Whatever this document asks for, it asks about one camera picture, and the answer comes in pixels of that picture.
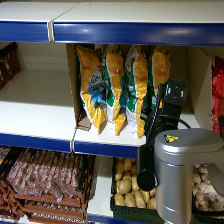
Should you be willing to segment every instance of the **basket of potatoes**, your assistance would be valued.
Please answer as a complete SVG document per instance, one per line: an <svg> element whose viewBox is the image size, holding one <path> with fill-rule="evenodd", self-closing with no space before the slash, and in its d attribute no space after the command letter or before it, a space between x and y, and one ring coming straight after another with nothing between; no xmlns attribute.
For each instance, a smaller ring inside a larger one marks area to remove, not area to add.
<svg viewBox="0 0 224 224"><path fill-rule="evenodd" d="M117 218L164 223L156 211L156 190L143 191L137 184L135 159L114 158L111 210Z"/></svg>

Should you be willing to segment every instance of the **shelf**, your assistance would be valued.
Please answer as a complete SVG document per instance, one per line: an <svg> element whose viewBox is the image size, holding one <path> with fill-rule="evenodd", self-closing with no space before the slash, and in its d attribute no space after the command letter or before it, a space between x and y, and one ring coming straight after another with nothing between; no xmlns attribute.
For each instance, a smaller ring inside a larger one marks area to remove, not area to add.
<svg viewBox="0 0 224 224"><path fill-rule="evenodd" d="M55 41L223 45L223 8L221 1L84 2L54 20Z"/></svg>
<svg viewBox="0 0 224 224"><path fill-rule="evenodd" d="M192 128L199 128L195 116L189 109L184 109L181 114L181 119L186 121ZM180 129L185 128L182 124L178 126ZM145 136L142 139L137 139L130 127L126 124L121 131L120 136L115 136L113 131L107 124L100 135L93 126L89 132L77 130L74 138L74 151L76 153L137 158L137 150L140 145L145 144Z"/></svg>
<svg viewBox="0 0 224 224"><path fill-rule="evenodd" d="M51 22L74 3L4 2L0 7L0 41L48 42Z"/></svg>
<svg viewBox="0 0 224 224"><path fill-rule="evenodd" d="M113 218L110 210L110 192L112 183L113 158L96 157L90 199L87 209L88 222L136 224L143 222L127 221Z"/></svg>
<svg viewBox="0 0 224 224"><path fill-rule="evenodd" d="M70 152L74 108L69 74L22 71L0 91L0 144Z"/></svg>
<svg viewBox="0 0 224 224"><path fill-rule="evenodd" d="M10 219L3 219L0 220L0 224L7 224L7 223L15 223L13 220ZM26 216L24 216L23 218L21 218L19 221L17 221L16 223L18 224L38 224L37 222L30 222Z"/></svg>

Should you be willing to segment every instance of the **yellow snack bag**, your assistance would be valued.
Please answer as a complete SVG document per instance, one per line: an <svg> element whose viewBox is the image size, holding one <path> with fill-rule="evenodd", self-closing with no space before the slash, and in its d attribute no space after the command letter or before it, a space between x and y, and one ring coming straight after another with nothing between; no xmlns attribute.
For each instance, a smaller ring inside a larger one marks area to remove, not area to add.
<svg viewBox="0 0 224 224"><path fill-rule="evenodd" d="M126 120L125 96L122 94L123 58L118 45L108 45L103 56L103 79L107 95L107 117L117 136Z"/></svg>
<svg viewBox="0 0 224 224"><path fill-rule="evenodd" d="M166 51L167 48L165 46L155 49L152 57L149 59L149 86L147 97L152 99L151 109L154 109L156 105L156 94L159 83L164 84L170 76L171 63L165 54Z"/></svg>
<svg viewBox="0 0 224 224"><path fill-rule="evenodd" d="M140 119L143 99L147 93L147 60L140 45L133 45L125 62L126 115L132 132L141 138L145 122Z"/></svg>
<svg viewBox="0 0 224 224"><path fill-rule="evenodd" d="M100 132L100 125L107 119L105 88L102 79L101 50L76 46L80 62L80 96L90 122Z"/></svg>

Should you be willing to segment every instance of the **blue shelf edge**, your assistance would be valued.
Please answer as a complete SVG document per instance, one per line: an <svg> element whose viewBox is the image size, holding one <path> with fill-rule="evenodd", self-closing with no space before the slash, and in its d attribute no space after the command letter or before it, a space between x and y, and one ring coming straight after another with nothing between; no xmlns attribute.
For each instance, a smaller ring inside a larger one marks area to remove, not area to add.
<svg viewBox="0 0 224 224"><path fill-rule="evenodd" d="M224 45L224 23L54 22L55 42Z"/></svg>
<svg viewBox="0 0 224 224"><path fill-rule="evenodd" d="M107 224L150 224L149 222L137 222L125 219L116 219L113 217L100 216L95 214L87 213L87 221L88 222L99 222L99 223L107 223Z"/></svg>
<svg viewBox="0 0 224 224"><path fill-rule="evenodd" d="M16 224L18 222L7 222L7 221L1 221L0 220L0 224L12 224L12 223Z"/></svg>
<svg viewBox="0 0 224 224"><path fill-rule="evenodd" d="M1 134L1 133L0 133L0 145L45 149L67 153L71 152L70 141Z"/></svg>
<svg viewBox="0 0 224 224"><path fill-rule="evenodd" d="M74 141L74 152L79 154L136 159L137 151L135 146Z"/></svg>
<svg viewBox="0 0 224 224"><path fill-rule="evenodd" d="M0 41L49 42L47 22L0 21Z"/></svg>

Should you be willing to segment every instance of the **yellow sticker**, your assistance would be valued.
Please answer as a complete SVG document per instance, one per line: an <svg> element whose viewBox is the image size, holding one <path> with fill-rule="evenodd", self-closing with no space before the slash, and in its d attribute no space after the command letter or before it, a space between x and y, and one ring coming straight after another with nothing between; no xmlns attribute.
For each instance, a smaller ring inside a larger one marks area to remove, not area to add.
<svg viewBox="0 0 224 224"><path fill-rule="evenodd" d="M172 136L172 135L164 135L164 137L166 139L166 142L168 143L171 143L180 139L179 137Z"/></svg>

